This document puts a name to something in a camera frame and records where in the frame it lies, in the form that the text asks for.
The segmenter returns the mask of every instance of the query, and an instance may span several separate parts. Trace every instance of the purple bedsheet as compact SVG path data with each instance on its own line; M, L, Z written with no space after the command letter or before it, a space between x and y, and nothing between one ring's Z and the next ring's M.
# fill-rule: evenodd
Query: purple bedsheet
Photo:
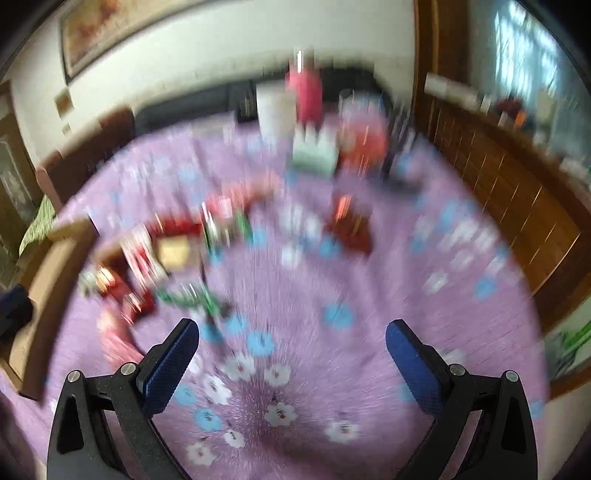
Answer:
M235 306L219 328L199 312L162 304L133 327L147 351L184 316L200 326L196 356L154 417L189 475L393 478L431 423L385 348L386 326L397 318L448 363L481 375L519 372L539 439L548 388L527 286L495 224L440 154L419 141L398 163L400 174L424 179L422 193L408 197L346 174L331 182L286 172L289 147L263 144L252 128L199 139L180 125L117 153L60 214L60 221L90 215L102 242L154 212L198 206L221 183L267 170L285 178L285 195L253 210L253 241L225 249L206 268L210 289ZM322 234L333 192L371 206L369 258ZM198 275L176 274L170 288ZM43 402L17 397L0 379L42 459L67 373L111 373L96 326L101 309L99 299L72 296Z

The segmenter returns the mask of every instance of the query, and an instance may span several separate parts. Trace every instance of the pink bottle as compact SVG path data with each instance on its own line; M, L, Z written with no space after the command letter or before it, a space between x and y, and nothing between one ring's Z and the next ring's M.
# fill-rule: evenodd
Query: pink bottle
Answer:
M285 76L287 88L297 92L297 120L306 125L319 125L322 120L322 81L314 67L314 53L297 50L295 63L290 63L290 71Z

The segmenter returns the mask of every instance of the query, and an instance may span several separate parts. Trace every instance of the pillow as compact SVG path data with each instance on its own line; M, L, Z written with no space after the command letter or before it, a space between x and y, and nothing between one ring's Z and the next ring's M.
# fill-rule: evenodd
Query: pillow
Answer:
M55 216L56 211L54 210L50 199L47 195L44 195L37 216L31 225L29 225L29 228L25 232L25 236L22 237L21 246L18 249L18 255L22 255L28 244L33 243L36 240L44 239L46 235L51 232Z

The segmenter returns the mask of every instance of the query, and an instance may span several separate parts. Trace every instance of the framed painting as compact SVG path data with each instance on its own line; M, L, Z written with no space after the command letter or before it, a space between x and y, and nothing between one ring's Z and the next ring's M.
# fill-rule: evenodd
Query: framed painting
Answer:
M61 19L61 53L66 83L143 28L212 1L80 0Z

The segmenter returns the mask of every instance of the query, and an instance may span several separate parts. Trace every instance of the screw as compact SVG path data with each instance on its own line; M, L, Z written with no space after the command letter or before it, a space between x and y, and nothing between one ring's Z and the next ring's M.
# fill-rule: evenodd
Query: screw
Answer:
M457 377L461 377L463 374L466 373L466 369L462 367L460 364L451 364L449 366L449 371L452 373L452 375L455 375Z
M135 364L125 364L121 367L121 373L124 375L131 375L135 372Z
M74 383L76 380L80 378L80 372L78 370L74 370L68 374L68 382Z
M519 375L517 375L517 373L513 370L507 370L505 376L507 377L507 380L510 382L517 382L519 380Z

